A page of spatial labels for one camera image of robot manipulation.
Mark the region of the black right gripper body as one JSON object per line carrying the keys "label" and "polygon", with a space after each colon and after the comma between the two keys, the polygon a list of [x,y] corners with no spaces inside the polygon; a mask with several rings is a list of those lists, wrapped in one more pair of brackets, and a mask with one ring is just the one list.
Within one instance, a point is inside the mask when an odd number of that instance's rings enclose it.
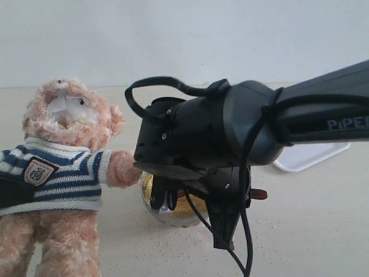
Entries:
{"label": "black right gripper body", "polygon": [[213,247],[216,249],[234,250],[233,238],[240,218],[239,197],[207,197],[206,208],[210,226],[214,231]]}

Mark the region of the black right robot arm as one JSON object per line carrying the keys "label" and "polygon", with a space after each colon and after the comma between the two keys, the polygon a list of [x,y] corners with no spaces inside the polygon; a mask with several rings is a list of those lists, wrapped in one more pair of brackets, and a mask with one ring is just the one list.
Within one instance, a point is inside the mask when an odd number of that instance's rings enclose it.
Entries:
{"label": "black right robot arm", "polygon": [[368,139],[367,61],[279,89],[226,79],[200,89],[150,77],[125,97],[142,119],[134,164],[153,175],[151,208],[174,209],[187,189],[205,201],[217,249],[233,249],[240,214],[265,198],[250,188],[251,166],[295,144]]}

